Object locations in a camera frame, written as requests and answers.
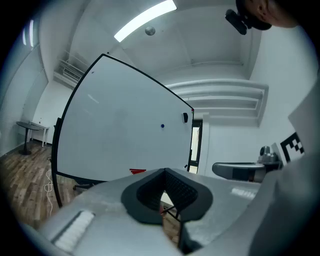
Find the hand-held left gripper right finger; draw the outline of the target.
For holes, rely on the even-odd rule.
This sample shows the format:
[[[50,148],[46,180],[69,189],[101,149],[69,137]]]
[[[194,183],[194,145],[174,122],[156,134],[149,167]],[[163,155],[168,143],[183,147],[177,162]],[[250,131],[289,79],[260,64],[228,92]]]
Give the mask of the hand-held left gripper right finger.
[[[166,169],[165,191],[179,216],[178,248],[188,254],[211,243],[245,211],[260,184]]]

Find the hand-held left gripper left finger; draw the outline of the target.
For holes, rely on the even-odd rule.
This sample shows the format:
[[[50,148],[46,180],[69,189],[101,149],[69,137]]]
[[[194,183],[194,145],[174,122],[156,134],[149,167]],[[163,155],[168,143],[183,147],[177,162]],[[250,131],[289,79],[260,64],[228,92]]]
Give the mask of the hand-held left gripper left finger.
[[[122,202],[124,190],[145,183],[160,170],[150,170],[98,184],[61,208],[40,229],[41,246],[49,256],[180,256],[165,235],[160,211],[141,202],[135,190],[127,197],[133,217]]]

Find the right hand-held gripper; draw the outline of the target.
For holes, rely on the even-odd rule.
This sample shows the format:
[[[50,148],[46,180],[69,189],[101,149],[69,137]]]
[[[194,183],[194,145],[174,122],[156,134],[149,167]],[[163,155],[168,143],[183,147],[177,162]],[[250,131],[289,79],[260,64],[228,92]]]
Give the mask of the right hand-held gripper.
[[[257,163],[224,163],[212,165],[212,172],[227,180],[262,181],[267,171],[280,170],[284,165],[302,157],[305,150],[296,132],[280,143],[263,146]]]

